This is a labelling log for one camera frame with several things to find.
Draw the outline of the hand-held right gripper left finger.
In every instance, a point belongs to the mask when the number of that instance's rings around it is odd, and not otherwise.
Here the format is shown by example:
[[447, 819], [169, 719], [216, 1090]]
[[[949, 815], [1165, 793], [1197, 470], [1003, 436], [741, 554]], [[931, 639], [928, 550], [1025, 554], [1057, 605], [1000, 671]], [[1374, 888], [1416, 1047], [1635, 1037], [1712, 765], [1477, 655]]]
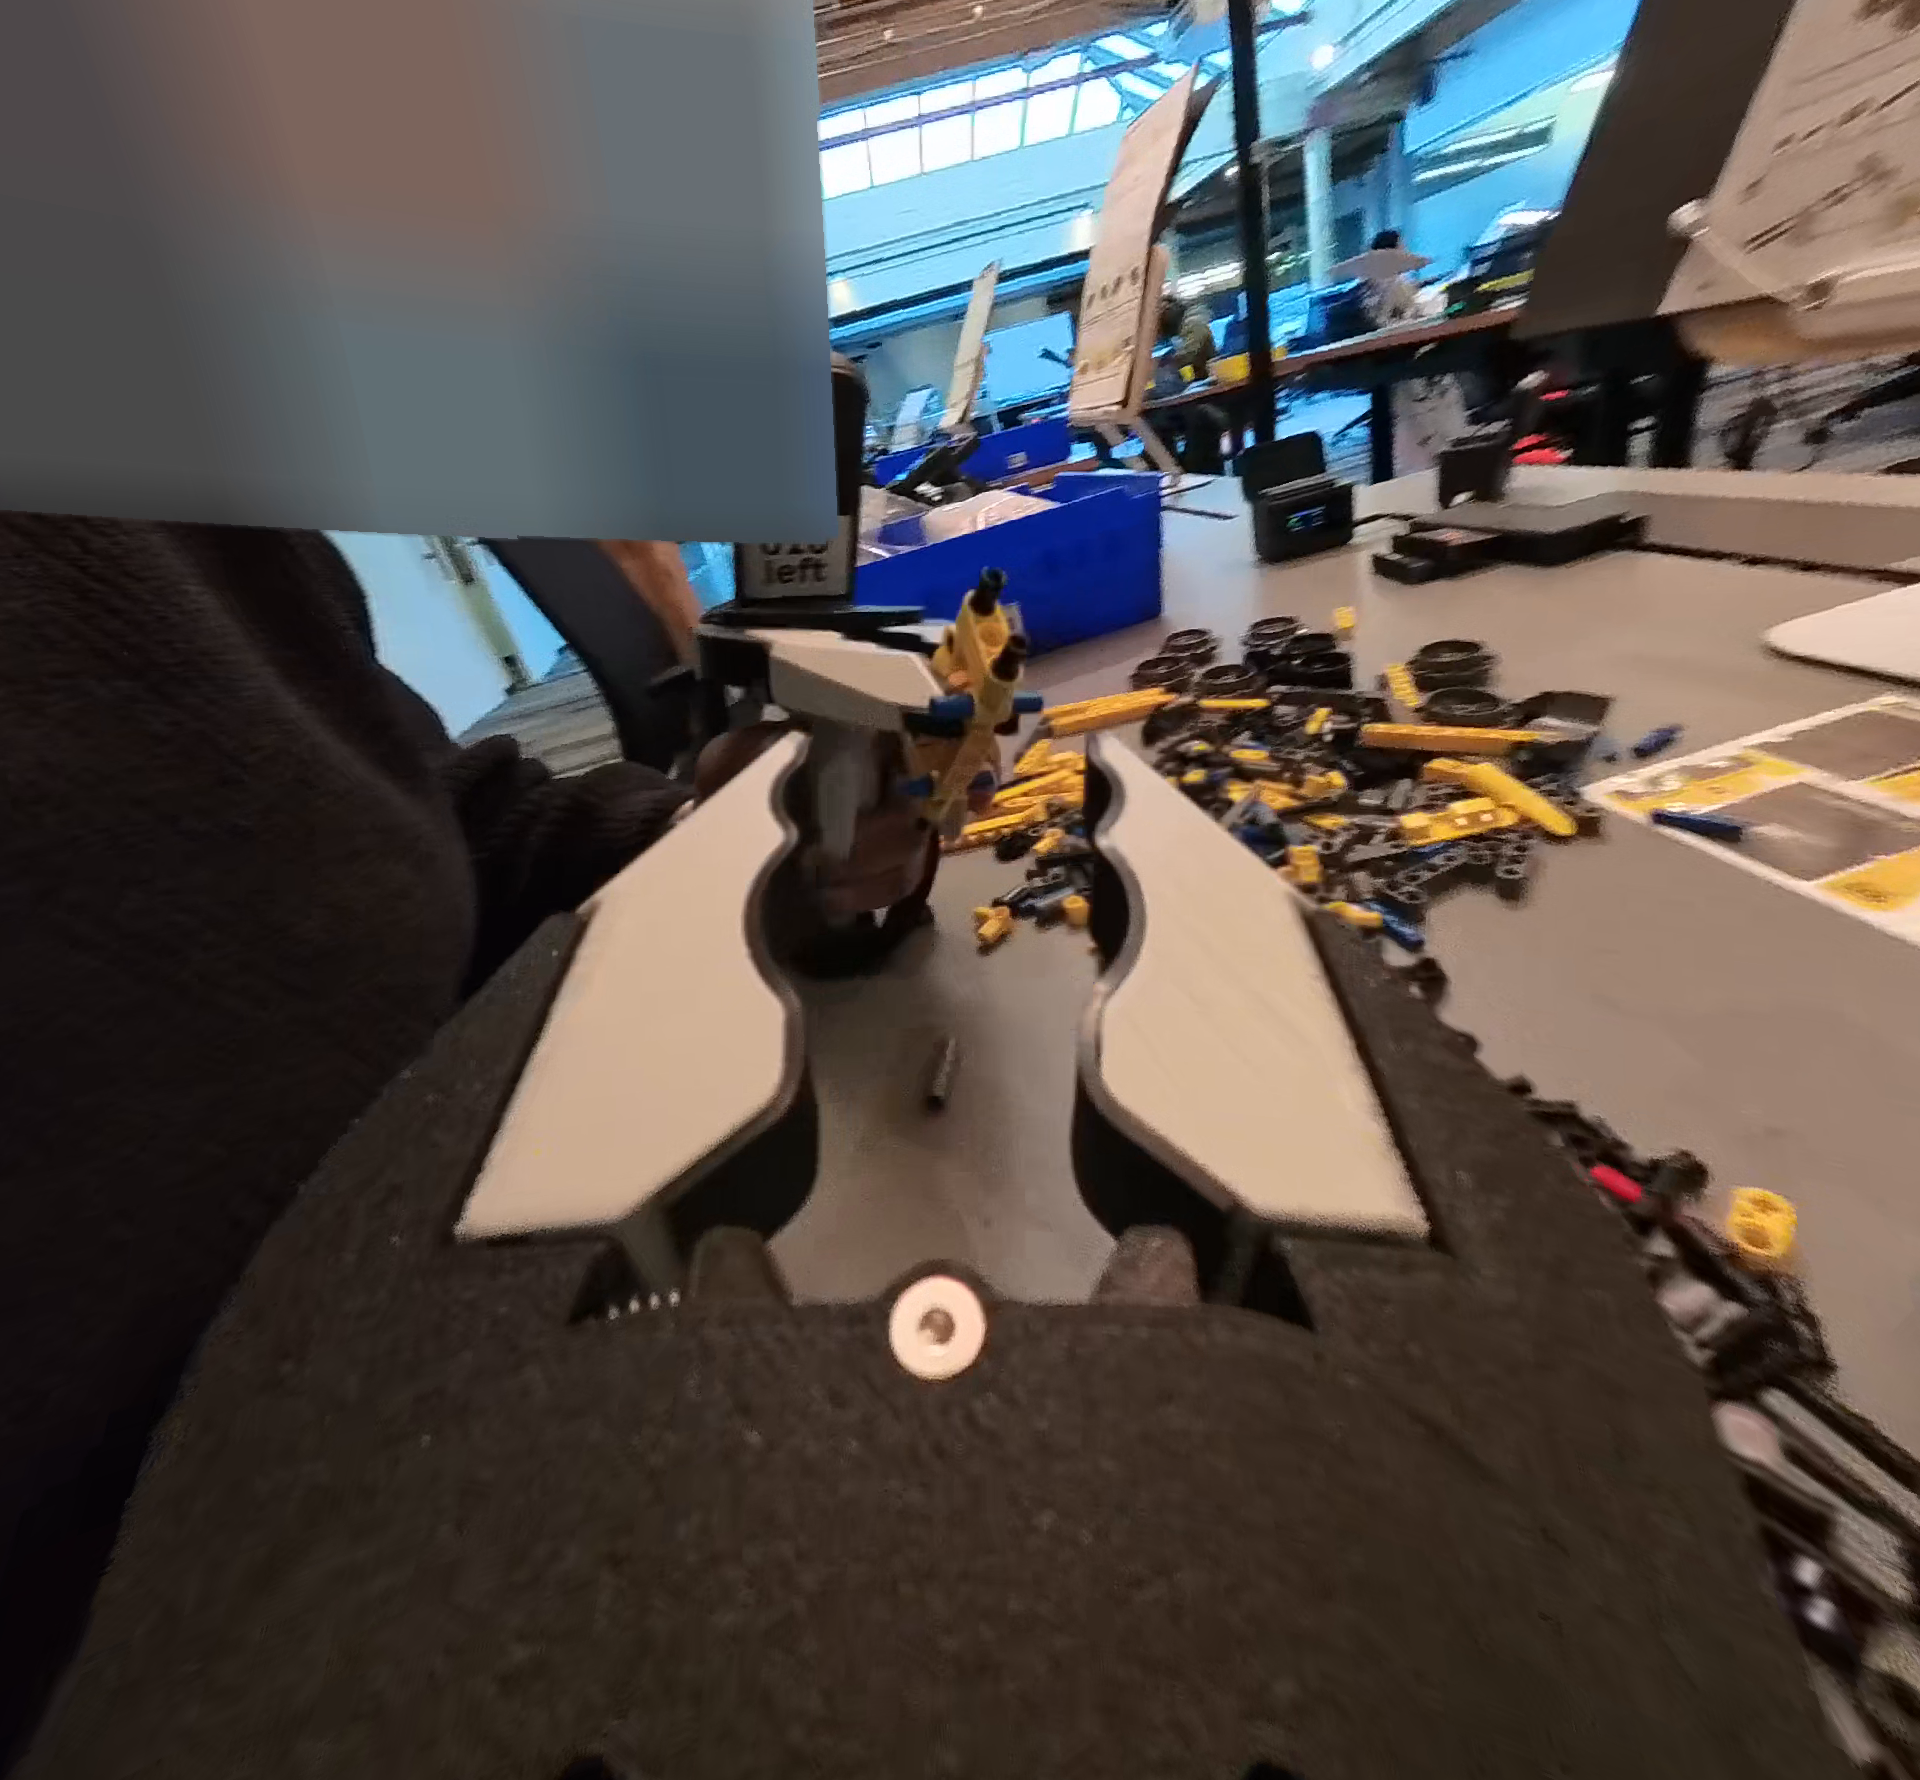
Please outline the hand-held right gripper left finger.
[[610, 1239], [648, 1292], [711, 1229], [775, 1239], [818, 1173], [803, 1001], [765, 904], [800, 831], [783, 733], [581, 910], [453, 1234]]

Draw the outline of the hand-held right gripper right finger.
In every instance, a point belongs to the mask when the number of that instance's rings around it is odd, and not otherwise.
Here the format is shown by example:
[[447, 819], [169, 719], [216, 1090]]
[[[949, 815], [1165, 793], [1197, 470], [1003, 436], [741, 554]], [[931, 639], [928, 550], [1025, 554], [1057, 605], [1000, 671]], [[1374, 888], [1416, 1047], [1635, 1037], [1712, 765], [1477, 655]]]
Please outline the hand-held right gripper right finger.
[[1312, 910], [1127, 742], [1088, 742], [1087, 815], [1119, 885], [1078, 1050], [1091, 1105], [1227, 1213], [1429, 1239]]

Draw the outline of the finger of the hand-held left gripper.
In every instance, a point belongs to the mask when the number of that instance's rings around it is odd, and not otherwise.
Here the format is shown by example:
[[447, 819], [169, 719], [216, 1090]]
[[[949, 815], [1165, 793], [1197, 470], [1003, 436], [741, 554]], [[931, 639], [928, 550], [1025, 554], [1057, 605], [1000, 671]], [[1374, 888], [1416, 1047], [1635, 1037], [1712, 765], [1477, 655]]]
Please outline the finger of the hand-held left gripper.
[[949, 691], [917, 649], [841, 632], [758, 632], [757, 642], [767, 700], [792, 717], [903, 733]]

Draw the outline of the yellow brick assembly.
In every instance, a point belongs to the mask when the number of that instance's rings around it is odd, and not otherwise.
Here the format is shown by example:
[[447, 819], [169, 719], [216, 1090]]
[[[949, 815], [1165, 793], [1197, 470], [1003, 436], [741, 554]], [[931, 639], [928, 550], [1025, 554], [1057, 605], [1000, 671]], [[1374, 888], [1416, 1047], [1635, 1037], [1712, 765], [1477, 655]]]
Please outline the yellow brick assembly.
[[931, 658], [947, 693], [903, 742], [903, 793], [942, 846], [959, 842], [997, 790], [1003, 739], [1043, 709], [1041, 695], [1025, 689], [1028, 637], [1004, 591], [997, 616], [986, 617], [973, 616], [973, 590]]

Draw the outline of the pile of black red pins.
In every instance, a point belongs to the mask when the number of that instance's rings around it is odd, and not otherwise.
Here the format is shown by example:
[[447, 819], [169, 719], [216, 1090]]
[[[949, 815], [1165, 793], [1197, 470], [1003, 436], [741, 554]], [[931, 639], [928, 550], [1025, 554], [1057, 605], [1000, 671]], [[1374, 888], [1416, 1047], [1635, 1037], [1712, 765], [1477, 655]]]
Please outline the pile of black red pins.
[[1696, 1151], [1642, 1148], [1525, 1073], [1500, 1091], [1621, 1221], [1706, 1396], [1764, 1580], [1852, 1774], [1917, 1776], [1917, 1455], [1843, 1392], [1792, 1204], [1743, 1188], [1715, 1213], [1717, 1179]]

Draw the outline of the person's left hand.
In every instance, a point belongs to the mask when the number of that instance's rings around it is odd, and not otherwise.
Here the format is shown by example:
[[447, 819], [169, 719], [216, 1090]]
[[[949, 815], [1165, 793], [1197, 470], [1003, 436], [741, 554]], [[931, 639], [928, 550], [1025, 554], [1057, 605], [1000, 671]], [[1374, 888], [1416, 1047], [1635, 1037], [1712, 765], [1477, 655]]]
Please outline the person's left hand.
[[780, 879], [780, 928], [807, 944], [857, 918], [925, 899], [941, 866], [941, 840], [914, 804], [862, 813], [846, 852], [817, 838], [800, 843]]

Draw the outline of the pile of yellow grey bricks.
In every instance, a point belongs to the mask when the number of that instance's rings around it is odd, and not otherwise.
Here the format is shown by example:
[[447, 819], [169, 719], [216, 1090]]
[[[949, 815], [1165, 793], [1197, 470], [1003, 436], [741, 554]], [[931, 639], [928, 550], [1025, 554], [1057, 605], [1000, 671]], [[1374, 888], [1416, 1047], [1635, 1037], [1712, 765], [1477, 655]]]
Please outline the pile of yellow grey bricks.
[[1576, 689], [1496, 689], [1517, 705], [1504, 728], [1427, 721], [1193, 725], [1145, 737], [1158, 691], [1130, 685], [1047, 695], [1031, 735], [1013, 742], [1006, 780], [985, 815], [942, 846], [947, 860], [985, 858], [1019, 875], [974, 912], [985, 949], [1019, 920], [1084, 920], [1093, 901], [1088, 744], [1129, 744], [1292, 892], [1359, 934], [1423, 951], [1429, 918], [1458, 892], [1527, 904], [1550, 849], [1594, 840], [1603, 813], [1587, 797], [1614, 703]]

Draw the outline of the booklet display stand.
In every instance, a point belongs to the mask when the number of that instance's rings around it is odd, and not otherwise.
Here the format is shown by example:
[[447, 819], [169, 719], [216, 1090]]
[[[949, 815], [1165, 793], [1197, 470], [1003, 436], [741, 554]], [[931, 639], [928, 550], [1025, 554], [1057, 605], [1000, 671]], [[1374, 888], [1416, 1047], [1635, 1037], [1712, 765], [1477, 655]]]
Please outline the booklet display stand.
[[1216, 83], [1190, 65], [1121, 138], [1076, 311], [1068, 422], [1129, 422], [1150, 379], [1169, 255], [1170, 189]]
[[997, 305], [998, 280], [998, 260], [991, 260], [973, 280], [941, 416], [941, 432], [945, 434], [963, 432], [973, 423], [986, 376], [988, 325]]

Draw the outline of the group of black toy tyres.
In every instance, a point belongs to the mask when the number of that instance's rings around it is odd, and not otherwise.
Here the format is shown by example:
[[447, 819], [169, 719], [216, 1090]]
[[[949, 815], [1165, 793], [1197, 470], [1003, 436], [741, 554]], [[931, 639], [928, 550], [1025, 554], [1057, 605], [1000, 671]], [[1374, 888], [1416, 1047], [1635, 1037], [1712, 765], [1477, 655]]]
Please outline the group of black toy tyres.
[[1496, 687], [1498, 653], [1481, 639], [1429, 639], [1392, 653], [1365, 675], [1352, 629], [1292, 616], [1254, 620], [1237, 651], [1210, 629], [1179, 627], [1130, 671], [1129, 685], [1161, 700], [1142, 716], [1145, 739], [1193, 725], [1254, 721], [1264, 711], [1305, 724], [1318, 709], [1335, 721], [1424, 721], [1443, 728], [1507, 728], [1519, 708]]

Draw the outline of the black equipment case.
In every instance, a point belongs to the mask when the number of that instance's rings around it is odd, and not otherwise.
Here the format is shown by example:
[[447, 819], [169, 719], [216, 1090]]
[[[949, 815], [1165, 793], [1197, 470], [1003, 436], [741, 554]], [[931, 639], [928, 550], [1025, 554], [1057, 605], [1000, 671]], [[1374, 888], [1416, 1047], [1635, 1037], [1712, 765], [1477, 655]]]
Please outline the black equipment case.
[[1333, 476], [1321, 432], [1246, 445], [1235, 465], [1260, 565], [1289, 565], [1352, 544], [1355, 485]]

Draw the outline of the yellow sticker sheet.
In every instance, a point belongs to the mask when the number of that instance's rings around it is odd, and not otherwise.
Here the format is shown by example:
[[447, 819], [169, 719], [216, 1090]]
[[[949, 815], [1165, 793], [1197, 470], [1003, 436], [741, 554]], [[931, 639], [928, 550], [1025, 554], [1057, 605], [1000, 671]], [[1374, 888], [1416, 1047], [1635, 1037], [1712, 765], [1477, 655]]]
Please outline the yellow sticker sheet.
[[1918, 701], [1889, 691], [1587, 783], [1587, 799], [1918, 944]]

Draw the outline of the flat black device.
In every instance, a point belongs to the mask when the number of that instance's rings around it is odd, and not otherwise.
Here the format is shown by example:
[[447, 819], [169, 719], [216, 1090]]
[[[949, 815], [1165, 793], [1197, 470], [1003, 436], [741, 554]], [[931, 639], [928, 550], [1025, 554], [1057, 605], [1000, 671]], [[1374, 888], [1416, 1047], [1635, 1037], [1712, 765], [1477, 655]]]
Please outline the flat black device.
[[1592, 496], [1573, 501], [1465, 500], [1413, 517], [1370, 558], [1374, 576], [1424, 586], [1490, 567], [1569, 567], [1640, 547], [1645, 509]]

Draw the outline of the black pole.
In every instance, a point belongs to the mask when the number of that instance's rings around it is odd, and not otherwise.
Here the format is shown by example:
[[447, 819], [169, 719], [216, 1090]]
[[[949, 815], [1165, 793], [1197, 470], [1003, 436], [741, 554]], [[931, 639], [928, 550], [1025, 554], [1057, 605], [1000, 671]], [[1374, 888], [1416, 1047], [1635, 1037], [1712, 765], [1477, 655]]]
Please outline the black pole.
[[1268, 223], [1262, 165], [1257, 147], [1260, 138], [1257, 0], [1227, 0], [1227, 22], [1232, 83], [1237, 225], [1242, 293], [1246, 300], [1246, 427], [1257, 445], [1266, 445], [1276, 437], [1276, 368], [1270, 320]]

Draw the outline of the white book stand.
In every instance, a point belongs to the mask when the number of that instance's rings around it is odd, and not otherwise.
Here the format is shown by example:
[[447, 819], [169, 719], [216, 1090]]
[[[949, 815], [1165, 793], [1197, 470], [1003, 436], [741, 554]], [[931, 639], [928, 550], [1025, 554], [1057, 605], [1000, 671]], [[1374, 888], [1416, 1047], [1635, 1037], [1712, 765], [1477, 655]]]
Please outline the white book stand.
[[1706, 200], [1797, 0], [1642, 0], [1517, 332], [1600, 372], [1599, 463], [1527, 474], [1575, 496], [1635, 493], [1674, 551], [1770, 559], [1899, 583], [1874, 608], [1777, 625], [1787, 659], [1917, 681], [1917, 476], [1693, 470], [1710, 365], [1806, 368], [1915, 354], [1917, 327], [1809, 341], [1775, 303], [1663, 314], [1686, 252], [1677, 208]]

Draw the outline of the instruction booklet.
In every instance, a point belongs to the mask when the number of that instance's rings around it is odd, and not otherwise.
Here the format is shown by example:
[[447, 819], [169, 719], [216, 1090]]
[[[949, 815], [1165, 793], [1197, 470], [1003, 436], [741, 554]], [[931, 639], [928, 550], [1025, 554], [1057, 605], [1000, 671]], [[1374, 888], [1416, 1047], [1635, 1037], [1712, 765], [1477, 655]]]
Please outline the instruction booklet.
[[1806, 341], [1915, 330], [1918, 0], [1795, 0], [1712, 192], [1669, 228], [1669, 318], [1760, 302]]

